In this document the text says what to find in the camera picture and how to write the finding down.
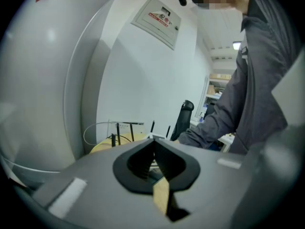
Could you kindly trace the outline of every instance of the shelf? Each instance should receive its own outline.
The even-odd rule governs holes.
[[[210,79],[210,82],[228,83],[230,80]]]
[[[209,94],[207,94],[206,97],[216,99],[216,100],[218,100],[220,98],[219,96],[214,96],[214,95],[209,95]]]

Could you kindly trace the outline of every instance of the person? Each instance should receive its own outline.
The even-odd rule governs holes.
[[[243,14],[245,38],[238,51],[237,69],[214,113],[204,123],[181,133],[181,144],[209,148],[221,136],[236,132],[230,152],[246,154],[249,147],[287,127],[271,91],[301,50],[301,39],[277,0],[195,0],[198,6],[235,8]]]

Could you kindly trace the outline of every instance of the ceiling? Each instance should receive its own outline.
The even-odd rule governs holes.
[[[188,0],[185,7],[198,18],[198,38],[203,40],[213,61],[215,73],[230,73],[236,69],[237,50],[233,42],[242,41],[241,12],[235,9],[203,10]]]

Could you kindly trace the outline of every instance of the white wall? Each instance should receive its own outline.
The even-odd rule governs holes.
[[[182,18],[174,51],[131,25],[146,1],[115,0],[109,12],[102,38],[110,47],[114,44],[102,77],[96,121],[139,121],[149,130],[155,120],[154,132],[166,134],[171,125],[171,134],[185,99],[196,111],[208,62],[196,47],[196,18],[178,0],[160,0]],[[104,130],[97,126],[98,141],[105,138]]]

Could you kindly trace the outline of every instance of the black antenna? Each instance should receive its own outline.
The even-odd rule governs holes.
[[[130,123],[130,132],[132,133],[132,141],[134,142],[134,138],[133,138],[133,130],[132,130],[132,123]]]
[[[116,132],[118,134],[118,141],[119,141],[119,145],[121,145],[121,139],[120,139],[120,127],[119,127],[119,123],[116,124]]]
[[[115,147],[115,134],[111,134],[111,147]]]
[[[154,127],[154,121],[152,122],[151,132],[153,132],[153,127]]]
[[[171,126],[169,126],[168,129],[167,129],[166,138],[168,136],[168,133],[170,132],[170,128],[171,128]]]

